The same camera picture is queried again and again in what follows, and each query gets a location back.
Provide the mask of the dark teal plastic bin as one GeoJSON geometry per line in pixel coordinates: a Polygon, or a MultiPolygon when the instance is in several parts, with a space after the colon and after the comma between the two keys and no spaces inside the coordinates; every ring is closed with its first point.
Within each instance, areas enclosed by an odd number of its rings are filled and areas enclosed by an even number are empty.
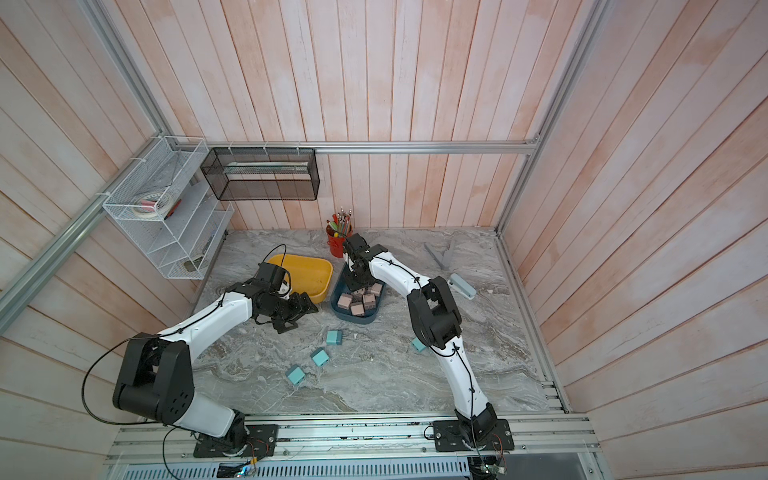
{"type": "Polygon", "coordinates": [[[330,307],[341,320],[368,325],[378,315],[386,286],[376,281],[372,286],[353,290],[346,282],[349,276],[349,267],[345,265],[330,297],[330,307]]]}

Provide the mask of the yellow plastic bin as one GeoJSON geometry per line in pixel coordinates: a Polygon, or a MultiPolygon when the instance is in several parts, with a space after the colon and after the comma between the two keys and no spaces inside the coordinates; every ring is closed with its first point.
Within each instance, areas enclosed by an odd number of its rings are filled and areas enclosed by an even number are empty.
{"type": "Polygon", "coordinates": [[[314,304],[322,303],[328,293],[333,266],[325,259],[293,254],[277,254],[268,262],[281,265],[292,276],[292,289],[307,293],[314,304]]]}

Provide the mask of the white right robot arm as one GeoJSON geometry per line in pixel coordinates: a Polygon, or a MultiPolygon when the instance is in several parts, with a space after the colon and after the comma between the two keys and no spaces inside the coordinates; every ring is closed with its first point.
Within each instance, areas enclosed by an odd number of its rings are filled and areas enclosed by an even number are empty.
{"type": "Polygon", "coordinates": [[[477,447],[496,426],[497,414],[470,366],[462,338],[462,317],[448,282],[419,274],[381,245],[353,234],[344,241],[343,278],[352,289],[383,283],[407,303],[416,338],[440,362],[454,399],[458,430],[477,447]]]}

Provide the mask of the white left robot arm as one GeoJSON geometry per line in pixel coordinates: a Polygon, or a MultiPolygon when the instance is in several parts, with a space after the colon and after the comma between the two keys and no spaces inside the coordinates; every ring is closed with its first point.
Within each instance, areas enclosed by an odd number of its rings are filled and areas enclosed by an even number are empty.
{"type": "Polygon", "coordinates": [[[318,307],[306,293],[292,290],[290,273],[262,262],[254,277],[234,283],[209,306],[157,334],[140,333],[127,342],[113,393],[113,405],[200,436],[245,442],[242,413],[196,391],[193,363],[235,327],[259,317],[279,333],[318,307]]]}

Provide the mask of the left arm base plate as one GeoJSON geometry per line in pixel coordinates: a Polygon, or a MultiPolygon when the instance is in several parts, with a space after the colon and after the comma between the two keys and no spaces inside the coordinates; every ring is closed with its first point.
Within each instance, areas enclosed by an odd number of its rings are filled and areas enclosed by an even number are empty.
{"type": "Polygon", "coordinates": [[[199,434],[193,457],[255,457],[261,460],[274,454],[278,429],[277,424],[240,424],[234,426],[234,432],[221,438],[199,434]]]}

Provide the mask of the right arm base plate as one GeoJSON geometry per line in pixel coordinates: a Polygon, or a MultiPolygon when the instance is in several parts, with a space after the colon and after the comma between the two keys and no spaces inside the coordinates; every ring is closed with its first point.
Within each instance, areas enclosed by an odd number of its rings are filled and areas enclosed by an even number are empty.
{"type": "Polygon", "coordinates": [[[473,431],[459,420],[432,423],[435,449],[438,452],[513,451],[515,444],[507,420],[498,419],[493,426],[473,431]]]}

